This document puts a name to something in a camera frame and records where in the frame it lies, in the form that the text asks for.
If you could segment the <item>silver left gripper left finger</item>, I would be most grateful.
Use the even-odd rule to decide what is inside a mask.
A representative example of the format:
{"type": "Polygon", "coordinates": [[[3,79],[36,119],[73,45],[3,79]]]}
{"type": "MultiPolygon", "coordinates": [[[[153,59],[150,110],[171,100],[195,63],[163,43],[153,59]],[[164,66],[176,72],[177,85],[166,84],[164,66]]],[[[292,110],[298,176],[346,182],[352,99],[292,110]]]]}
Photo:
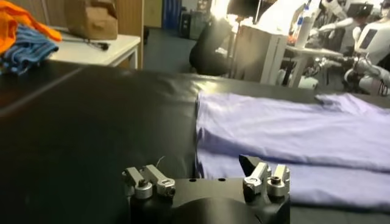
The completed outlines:
{"type": "Polygon", "coordinates": [[[176,182],[174,179],[165,176],[158,166],[165,156],[162,156],[156,165],[149,164],[141,169],[136,167],[125,168],[122,178],[127,188],[127,196],[135,197],[138,200],[147,200],[154,194],[164,198],[173,198],[176,194],[176,182]]]}

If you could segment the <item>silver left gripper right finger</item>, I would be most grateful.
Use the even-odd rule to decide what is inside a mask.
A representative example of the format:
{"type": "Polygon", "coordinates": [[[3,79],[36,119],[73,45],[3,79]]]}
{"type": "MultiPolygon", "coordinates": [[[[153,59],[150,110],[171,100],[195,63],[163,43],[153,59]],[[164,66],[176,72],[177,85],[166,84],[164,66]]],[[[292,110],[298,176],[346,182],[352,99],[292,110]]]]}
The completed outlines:
{"type": "Polygon", "coordinates": [[[243,193],[246,201],[253,201],[259,195],[270,200],[287,198],[290,192],[290,169],[278,164],[272,172],[268,163],[258,157],[240,155],[239,163],[245,174],[243,193]]]}

